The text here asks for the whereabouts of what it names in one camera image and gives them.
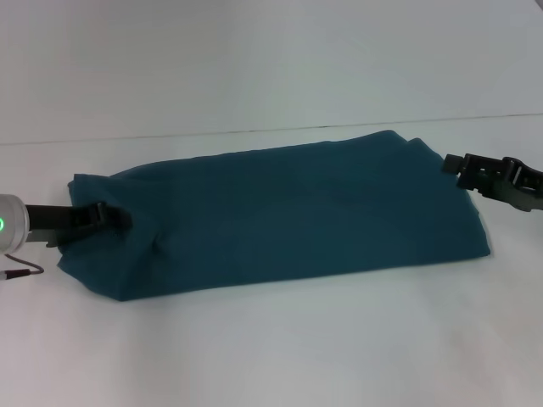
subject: white background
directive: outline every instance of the white background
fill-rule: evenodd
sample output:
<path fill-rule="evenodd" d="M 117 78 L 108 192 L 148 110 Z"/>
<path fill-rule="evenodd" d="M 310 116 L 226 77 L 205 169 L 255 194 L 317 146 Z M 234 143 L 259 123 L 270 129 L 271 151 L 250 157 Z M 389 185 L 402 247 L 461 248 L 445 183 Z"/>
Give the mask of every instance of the white background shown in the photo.
<path fill-rule="evenodd" d="M 0 190 L 68 204 L 74 173 L 385 129 L 541 168 L 542 44 L 529 0 L 0 0 Z M 28 244 L 0 403 L 540 407 L 543 215 L 473 199 L 486 259 L 129 303 Z"/>

